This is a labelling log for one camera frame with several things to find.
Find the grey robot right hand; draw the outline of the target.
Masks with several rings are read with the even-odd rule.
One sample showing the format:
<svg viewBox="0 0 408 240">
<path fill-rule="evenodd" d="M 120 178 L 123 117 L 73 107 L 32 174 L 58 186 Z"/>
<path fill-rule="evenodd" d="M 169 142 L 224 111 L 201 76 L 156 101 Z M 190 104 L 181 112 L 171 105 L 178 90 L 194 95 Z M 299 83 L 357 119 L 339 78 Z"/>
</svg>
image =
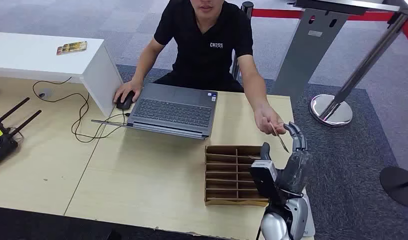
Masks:
<svg viewBox="0 0 408 240">
<path fill-rule="evenodd" d="M 274 198 L 281 192 L 299 197 L 308 183 L 313 167 L 312 155 L 308 152 L 307 139 L 301 129 L 293 122 L 284 125 L 293 139 L 292 153 L 285 168 L 277 169 L 270 157 L 270 145 L 266 142 L 260 148 L 260 160 L 263 168 L 258 171 L 254 182 L 259 193 Z"/>
</svg>

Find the person's left hand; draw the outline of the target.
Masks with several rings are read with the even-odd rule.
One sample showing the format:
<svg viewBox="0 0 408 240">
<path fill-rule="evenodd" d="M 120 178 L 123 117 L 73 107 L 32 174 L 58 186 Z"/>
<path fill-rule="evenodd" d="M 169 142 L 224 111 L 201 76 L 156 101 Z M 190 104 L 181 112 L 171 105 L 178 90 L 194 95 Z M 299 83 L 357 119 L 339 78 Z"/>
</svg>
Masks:
<svg viewBox="0 0 408 240">
<path fill-rule="evenodd" d="M 269 104 L 261 104 L 253 111 L 256 125 L 261 132 L 267 135 L 275 135 L 275 133 L 282 135 L 286 133 L 286 129 L 283 126 L 284 121 Z"/>
</svg>

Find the person's right hand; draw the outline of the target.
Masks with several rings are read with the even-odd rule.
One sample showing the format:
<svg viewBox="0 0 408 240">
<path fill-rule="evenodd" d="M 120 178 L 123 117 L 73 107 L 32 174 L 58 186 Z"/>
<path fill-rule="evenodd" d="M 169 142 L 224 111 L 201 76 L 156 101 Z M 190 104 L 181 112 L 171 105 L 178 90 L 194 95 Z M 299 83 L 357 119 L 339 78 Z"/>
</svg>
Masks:
<svg viewBox="0 0 408 240">
<path fill-rule="evenodd" d="M 115 92 L 113 102 L 116 103 L 118 99 L 121 100 L 121 102 L 124 102 L 125 99 L 127 99 L 127 95 L 129 92 L 133 92 L 134 95 L 131 97 L 131 100 L 133 103 L 135 103 L 141 93 L 141 90 L 143 88 L 143 81 L 142 80 L 131 80 L 129 82 L 126 82 L 122 84 Z"/>
</svg>

